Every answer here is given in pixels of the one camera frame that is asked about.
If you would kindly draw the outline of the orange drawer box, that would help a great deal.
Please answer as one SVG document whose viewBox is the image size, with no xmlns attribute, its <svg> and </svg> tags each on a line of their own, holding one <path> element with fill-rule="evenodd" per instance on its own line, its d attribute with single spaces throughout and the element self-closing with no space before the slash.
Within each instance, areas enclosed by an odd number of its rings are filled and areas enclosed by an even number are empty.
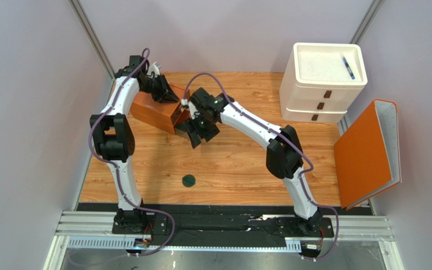
<svg viewBox="0 0 432 270">
<path fill-rule="evenodd" d="M 176 127 L 190 118 L 190 112 L 181 109 L 181 103 L 159 103 L 149 93 L 139 91 L 130 107 L 131 115 L 146 124 L 170 134 L 176 134 Z"/>
</svg>

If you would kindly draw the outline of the green round compact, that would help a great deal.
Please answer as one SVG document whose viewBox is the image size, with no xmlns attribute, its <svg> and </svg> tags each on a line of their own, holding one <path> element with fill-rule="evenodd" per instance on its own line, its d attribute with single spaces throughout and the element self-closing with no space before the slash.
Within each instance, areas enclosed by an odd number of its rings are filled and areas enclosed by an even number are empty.
<svg viewBox="0 0 432 270">
<path fill-rule="evenodd" d="M 182 184 L 185 187 L 192 187 L 195 185 L 195 183 L 196 183 L 196 178 L 191 174 L 187 174 L 182 177 Z"/>
</svg>

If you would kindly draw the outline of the clear bottom drawer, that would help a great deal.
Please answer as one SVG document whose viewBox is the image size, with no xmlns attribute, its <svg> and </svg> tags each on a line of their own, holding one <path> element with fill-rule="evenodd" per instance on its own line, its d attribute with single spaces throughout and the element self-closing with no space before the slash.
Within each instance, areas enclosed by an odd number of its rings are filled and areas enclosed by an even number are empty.
<svg viewBox="0 0 432 270">
<path fill-rule="evenodd" d="M 175 129 L 175 134 L 177 136 L 182 137 L 185 140 L 189 140 L 188 133 L 187 133 L 185 125 L 183 123 L 176 124 L 174 129 Z"/>
</svg>

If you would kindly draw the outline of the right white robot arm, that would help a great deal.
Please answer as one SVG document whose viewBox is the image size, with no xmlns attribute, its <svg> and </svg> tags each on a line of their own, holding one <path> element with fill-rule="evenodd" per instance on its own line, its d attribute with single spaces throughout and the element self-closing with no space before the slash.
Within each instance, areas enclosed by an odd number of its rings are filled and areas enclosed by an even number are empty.
<svg viewBox="0 0 432 270">
<path fill-rule="evenodd" d="M 190 98 L 182 98 L 181 104 L 190 112 L 190 118 L 183 125 L 193 148 L 202 140 L 209 142 L 219 134 L 219 123 L 242 132 L 265 150 L 266 168 L 283 181 L 304 234 L 320 225 L 322 214 L 309 190 L 303 172 L 302 147 L 292 126 L 282 128 L 271 124 L 247 111 L 230 96 L 222 93 L 214 97 L 203 88 Z"/>
</svg>

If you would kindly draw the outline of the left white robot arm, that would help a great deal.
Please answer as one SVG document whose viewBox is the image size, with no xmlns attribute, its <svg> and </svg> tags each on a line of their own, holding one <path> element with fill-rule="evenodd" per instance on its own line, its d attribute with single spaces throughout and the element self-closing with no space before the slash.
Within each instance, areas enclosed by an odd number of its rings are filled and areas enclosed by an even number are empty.
<svg viewBox="0 0 432 270">
<path fill-rule="evenodd" d="M 114 218 L 118 228 L 141 231 L 147 227 L 146 211 L 137 190 L 132 169 L 136 143 L 127 115 L 139 92 L 148 93 L 160 104 L 179 101 L 158 62 L 133 55 L 129 64 L 115 74 L 115 89 L 100 114 L 92 115 L 89 146 L 92 154 L 108 165 L 118 190 L 118 210 Z"/>
</svg>

